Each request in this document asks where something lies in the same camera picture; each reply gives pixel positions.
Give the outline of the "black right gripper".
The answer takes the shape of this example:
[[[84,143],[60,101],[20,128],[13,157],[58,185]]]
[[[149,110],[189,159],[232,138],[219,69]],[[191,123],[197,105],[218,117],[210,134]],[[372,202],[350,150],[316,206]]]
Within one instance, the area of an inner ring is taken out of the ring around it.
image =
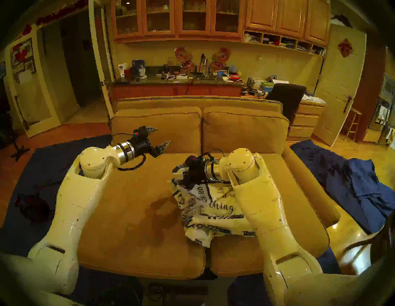
[[[207,183],[205,164],[206,163],[191,163],[188,165],[187,171],[172,173],[173,179],[176,181],[185,181],[185,186],[195,186]]]

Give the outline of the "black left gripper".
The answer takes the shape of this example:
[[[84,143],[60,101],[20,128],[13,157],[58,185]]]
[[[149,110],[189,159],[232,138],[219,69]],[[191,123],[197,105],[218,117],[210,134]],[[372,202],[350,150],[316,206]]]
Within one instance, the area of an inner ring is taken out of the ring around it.
[[[146,126],[148,134],[158,131],[157,128]],[[149,154],[152,157],[159,157],[164,153],[166,148],[170,145],[170,141],[166,141],[156,147],[153,147],[148,138],[145,139],[131,139],[131,146],[133,147],[133,157],[139,157]]]

